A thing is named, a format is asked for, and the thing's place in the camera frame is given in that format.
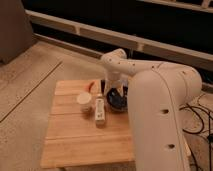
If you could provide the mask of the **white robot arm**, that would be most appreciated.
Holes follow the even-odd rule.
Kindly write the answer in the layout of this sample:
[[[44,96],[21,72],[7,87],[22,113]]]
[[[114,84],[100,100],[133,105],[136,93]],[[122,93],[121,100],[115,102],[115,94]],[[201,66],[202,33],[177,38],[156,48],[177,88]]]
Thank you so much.
[[[179,108],[199,95],[202,79],[187,65],[129,59],[122,49],[101,56],[106,87],[130,77],[127,94],[137,171],[190,171]]]

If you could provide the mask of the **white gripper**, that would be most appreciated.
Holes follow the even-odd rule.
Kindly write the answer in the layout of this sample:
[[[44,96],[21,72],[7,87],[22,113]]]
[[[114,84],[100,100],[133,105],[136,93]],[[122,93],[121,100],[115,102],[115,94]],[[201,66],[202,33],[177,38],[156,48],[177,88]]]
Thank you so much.
[[[119,88],[128,85],[128,76],[118,72],[107,72],[105,75],[105,89]]]

